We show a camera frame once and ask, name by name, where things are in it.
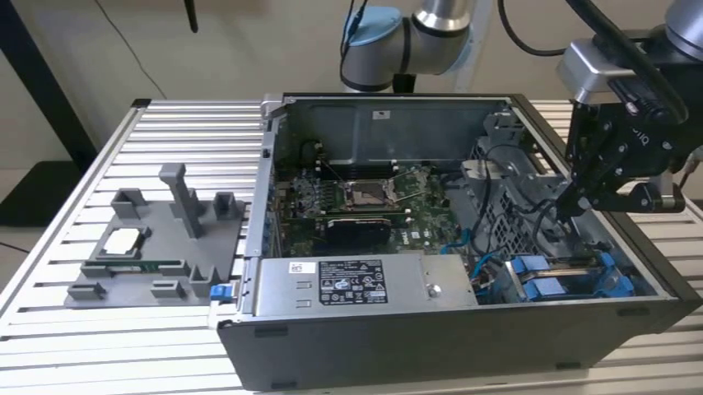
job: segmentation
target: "white sticker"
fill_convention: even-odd
[[[290,262],[288,266],[289,274],[314,274],[317,262]]]
[[[390,118],[390,111],[388,109],[381,109],[378,111],[373,111],[373,113],[370,114],[370,118],[373,120],[389,119]]]

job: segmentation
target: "open computer tower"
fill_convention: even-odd
[[[700,298],[628,215],[557,221],[563,142],[520,95],[285,95],[236,314],[244,387],[592,366]]]

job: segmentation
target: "motherboard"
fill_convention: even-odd
[[[396,166],[394,175],[381,179],[345,179],[341,171],[329,170],[332,179],[301,170],[277,182],[282,257],[437,254],[460,240],[429,165]]]

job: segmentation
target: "green circuit board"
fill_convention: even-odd
[[[401,167],[397,175],[382,180],[296,179],[281,188],[282,256],[350,255],[421,252],[436,254],[457,242],[460,231],[448,207],[439,176],[428,166]],[[324,248],[320,234],[325,221],[382,218],[392,224],[388,243],[353,249]]]

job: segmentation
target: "slotted aluminum surface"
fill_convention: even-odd
[[[565,137],[569,105],[564,101],[533,103]],[[146,199],[166,199],[165,186],[156,178],[158,165],[180,161],[188,164],[186,181],[200,198],[228,190],[248,200],[260,136],[257,102],[154,101],[146,110],[129,112],[0,296],[0,395],[248,393],[214,331],[206,328],[208,307],[69,310],[61,305],[80,260],[88,257],[112,216],[113,191],[138,186]],[[700,211],[689,205],[681,214],[633,215],[632,219],[703,292]],[[328,391],[703,393],[703,311],[665,333],[629,340],[589,370]]]

